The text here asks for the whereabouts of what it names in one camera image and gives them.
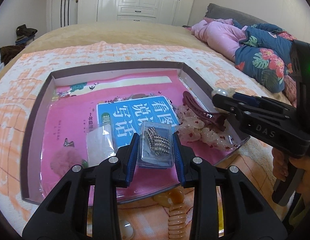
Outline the right hand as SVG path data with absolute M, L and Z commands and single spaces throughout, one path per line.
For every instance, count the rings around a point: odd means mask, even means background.
M 285 156 L 280 150 L 277 150 L 276 148 L 272 148 L 272 155 L 273 175 L 277 179 L 285 181 L 286 177 L 289 175 Z M 294 165 L 294 167 L 304 170 L 302 181 L 299 183 L 296 192 L 302 195 L 305 206 L 308 206 L 310 205 L 310 157 L 304 156 L 301 159 L 294 159 L 290 157 L 289 161 L 292 163 L 292 165 Z

